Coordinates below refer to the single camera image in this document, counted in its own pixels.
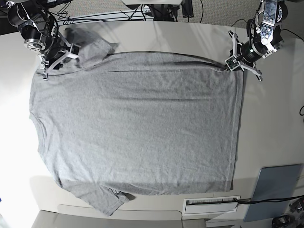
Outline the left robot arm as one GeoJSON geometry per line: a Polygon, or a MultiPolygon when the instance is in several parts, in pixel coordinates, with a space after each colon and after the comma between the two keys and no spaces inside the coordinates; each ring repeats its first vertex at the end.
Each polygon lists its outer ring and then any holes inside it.
{"type": "Polygon", "coordinates": [[[256,62],[280,49],[284,42],[281,25],[287,15],[288,9],[283,0],[261,0],[255,15],[247,22],[246,43],[240,42],[236,33],[228,31],[233,47],[225,60],[227,68],[230,71],[250,71],[261,82],[262,72],[257,69],[256,62]]]}

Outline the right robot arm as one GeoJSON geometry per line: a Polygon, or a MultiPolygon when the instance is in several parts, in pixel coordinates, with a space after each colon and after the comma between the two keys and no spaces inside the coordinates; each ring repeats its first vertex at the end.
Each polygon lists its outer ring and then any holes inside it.
{"type": "Polygon", "coordinates": [[[80,46],[69,43],[59,32],[59,24],[49,11],[69,0],[2,0],[10,25],[17,28],[24,46],[40,58],[40,70],[47,81],[53,69],[58,70],[66,59],[79,58],[80,46]]]}

